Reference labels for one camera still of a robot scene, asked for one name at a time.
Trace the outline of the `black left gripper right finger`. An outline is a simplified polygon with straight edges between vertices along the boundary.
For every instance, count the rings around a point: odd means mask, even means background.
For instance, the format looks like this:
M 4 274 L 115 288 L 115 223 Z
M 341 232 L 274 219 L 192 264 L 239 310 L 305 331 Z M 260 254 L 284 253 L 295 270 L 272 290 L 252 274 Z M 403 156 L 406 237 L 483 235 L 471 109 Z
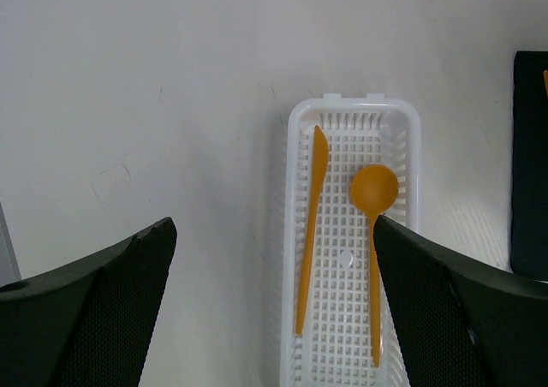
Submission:
M 547 285 L 472 259 L 386 216 L 374 243 L 409 383 L 545 386 Z

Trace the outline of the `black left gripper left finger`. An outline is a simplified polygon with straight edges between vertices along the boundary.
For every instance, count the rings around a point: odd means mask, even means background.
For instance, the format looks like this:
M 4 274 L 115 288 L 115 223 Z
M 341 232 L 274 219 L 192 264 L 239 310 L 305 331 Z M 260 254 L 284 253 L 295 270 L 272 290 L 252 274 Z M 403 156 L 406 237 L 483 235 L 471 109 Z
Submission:
M 3 386 L 136 386 L 177 231 L 166 217 L 129 238 L 1 288 Z

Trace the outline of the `white narrow cutlery tray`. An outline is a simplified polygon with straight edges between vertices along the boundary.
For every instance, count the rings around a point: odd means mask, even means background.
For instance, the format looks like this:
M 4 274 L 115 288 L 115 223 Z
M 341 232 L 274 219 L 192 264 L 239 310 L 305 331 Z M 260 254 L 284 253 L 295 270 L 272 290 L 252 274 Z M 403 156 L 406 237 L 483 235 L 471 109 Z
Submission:
M 330 159 L 319 200 L 304 331 L 295 319 L 306 241 L 313 134 Z M 381 306 L 382 356 L 372 357 L 369 318 L 369 224 L 350 199 L 354 176 L 382 164 L 399 181 L 387 216 L 420 226 L 420 117 L 400 99 L 325 94 L 289 116 L 285 170 L 279 383 L 282 386 L 405 386 L 408 377 L 387 303 Z

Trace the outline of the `orange plastic spoon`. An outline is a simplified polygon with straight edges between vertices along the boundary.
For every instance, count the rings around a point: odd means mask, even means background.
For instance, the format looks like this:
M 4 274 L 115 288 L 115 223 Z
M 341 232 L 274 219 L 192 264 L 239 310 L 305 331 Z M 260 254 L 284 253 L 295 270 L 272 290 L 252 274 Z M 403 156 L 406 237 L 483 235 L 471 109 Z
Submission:
M 378 217 L 395 203 L 399 192 L 396 174 L 382 164 L 372 164 L 359 171 L 350 188 L 350 197 L 356 208 L 369 222 L 369 307 L 372 341 L 372 359 L 375 367 L 381 357 L 381 288 L 378 258 L 374 244 L 374 227 Z

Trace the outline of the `orange plastic knife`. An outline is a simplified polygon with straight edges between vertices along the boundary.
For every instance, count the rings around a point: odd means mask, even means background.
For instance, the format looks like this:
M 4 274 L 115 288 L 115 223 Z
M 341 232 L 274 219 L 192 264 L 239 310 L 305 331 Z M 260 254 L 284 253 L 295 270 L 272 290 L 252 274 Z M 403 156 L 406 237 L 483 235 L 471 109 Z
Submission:
M 305 326 L 308 294 L 313 267 L 313 249 L 315 243 L 317 214 L 329 163 L 329 145 L 320 126 L 315 127 L 313 136 L 312 179 L 309 194 L 310 200 L 307 217 L 307 232 L 301 266 L 301 285 L 295 323 L 295 334 L 297 336 L 303 335 Z

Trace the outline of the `orange plastic fork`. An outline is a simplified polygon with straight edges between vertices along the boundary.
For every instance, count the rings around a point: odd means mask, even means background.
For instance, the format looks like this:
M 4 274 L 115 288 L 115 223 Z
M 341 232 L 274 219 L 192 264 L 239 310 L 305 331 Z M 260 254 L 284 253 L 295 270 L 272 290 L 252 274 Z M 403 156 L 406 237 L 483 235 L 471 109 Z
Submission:
M 543 79 L 544 79 L 546 96 L 548 96 L 548 70 L 545 70 L 543 72 Z

